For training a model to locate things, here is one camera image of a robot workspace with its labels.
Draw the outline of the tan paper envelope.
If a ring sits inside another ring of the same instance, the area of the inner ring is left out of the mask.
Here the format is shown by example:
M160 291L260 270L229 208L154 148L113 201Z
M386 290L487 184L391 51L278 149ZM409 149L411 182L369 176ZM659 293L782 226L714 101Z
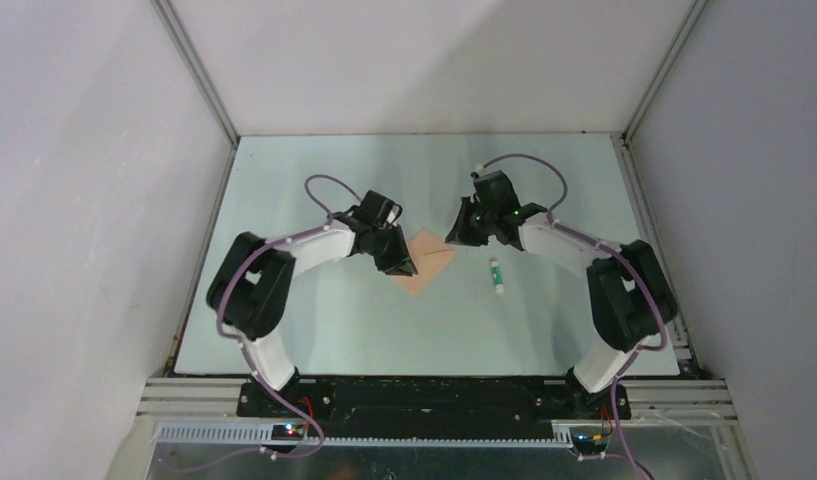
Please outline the tan paper envelope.
M418 272L410 277L390 276L390 279L407 293L417 295L454 260L456 250L428 229L420 230L407 246Z

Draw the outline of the white green glue stick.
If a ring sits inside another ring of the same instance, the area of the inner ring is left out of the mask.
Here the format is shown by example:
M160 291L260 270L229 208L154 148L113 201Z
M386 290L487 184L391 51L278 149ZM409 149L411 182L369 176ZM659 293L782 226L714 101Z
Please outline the white green glue stick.
M490 269L495 292L503 293L505 291L504 280L502 277L500 264L496 259L492 259L490 261Z

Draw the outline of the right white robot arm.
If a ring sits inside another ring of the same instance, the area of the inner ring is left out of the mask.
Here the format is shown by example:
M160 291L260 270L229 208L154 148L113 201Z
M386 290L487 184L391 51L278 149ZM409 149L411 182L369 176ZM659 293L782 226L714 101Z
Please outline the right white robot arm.
M472 173L474 192L462 198L448 244L479 247L495 239L528 254L547 257L584 276L597 338L568 372L569 411L590 418L644 351L662 351L677 303L650 244L618 243L577 230L536 203L523 204L501 171Z

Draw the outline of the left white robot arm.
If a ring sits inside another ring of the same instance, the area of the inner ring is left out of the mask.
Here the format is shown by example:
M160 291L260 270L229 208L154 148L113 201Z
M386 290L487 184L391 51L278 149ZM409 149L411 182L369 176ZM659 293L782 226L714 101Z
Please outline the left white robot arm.
M278 326L295 277L330 262L368 255L388 276L412 277L418 268L399 225L403 208L368 191L360 203L328 215L324 224L266 239L243 232L233 241L206 295L220 337L234 341L254 379L266 385L261 402L276 416L300 403L298 375Z

